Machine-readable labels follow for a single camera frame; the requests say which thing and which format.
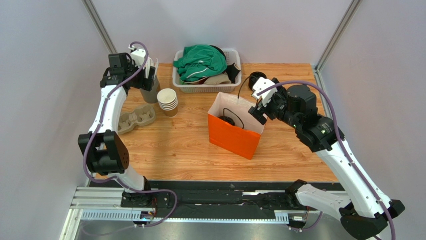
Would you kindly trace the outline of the orange paper bag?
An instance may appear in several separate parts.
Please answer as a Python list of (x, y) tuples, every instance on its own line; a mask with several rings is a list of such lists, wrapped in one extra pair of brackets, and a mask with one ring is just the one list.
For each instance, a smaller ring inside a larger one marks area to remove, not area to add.
[[(219, 92), (207, 113), (210, 143), (252, 160), (265, 129), (249, 114), (254, 106), (255, 103), (241, 96)], [(235, 126), (220, 120), (221, 116), (231, 117)]]

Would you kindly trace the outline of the black plastic cup lid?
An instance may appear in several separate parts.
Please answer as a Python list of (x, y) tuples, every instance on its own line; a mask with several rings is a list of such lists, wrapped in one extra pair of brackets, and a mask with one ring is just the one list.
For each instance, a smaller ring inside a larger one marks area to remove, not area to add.
[(236, 126), (235, 121), (229, 116), (220, 116), (219, 119), (230, 124), (231, 126)]

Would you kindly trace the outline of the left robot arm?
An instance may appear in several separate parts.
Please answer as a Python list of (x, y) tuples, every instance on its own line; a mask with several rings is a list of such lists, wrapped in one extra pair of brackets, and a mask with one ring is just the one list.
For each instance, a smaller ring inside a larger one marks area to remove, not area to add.
[(78, 137), (83, 170), (91, 182), (115, 181), (123, 189), (124, 204), (138, 208), (155, 207), (149, 181), (130, 166), (130, 154), (119, 137), (119, 121), (131, 88), (151, 90), (154, 80), (145, 76), (147, 50), (108, 56), (109, 67), (100, 81), (101, 100), (93, 125)]

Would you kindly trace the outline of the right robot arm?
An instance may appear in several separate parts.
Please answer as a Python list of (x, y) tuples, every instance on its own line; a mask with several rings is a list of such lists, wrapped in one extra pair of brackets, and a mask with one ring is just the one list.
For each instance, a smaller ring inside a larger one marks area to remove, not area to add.
[(346, 141), (336, 117), (318, 113), (313, 84), (303, 81), (284, 83), (260, 79), (252, 88), (256, 106), (249, 113), (261, 124), (279, 120), (295, 130), (297, 138), (326, 163), (346, 196), (334, 195), (297, 180), (287, 188), (292, 208), (309, 207), (336, 220), (355, 239), (377, 239), (386, 228), (396, 238), (394, 219), (405, 211), (400, 200), (390, 199), (369, 177)]

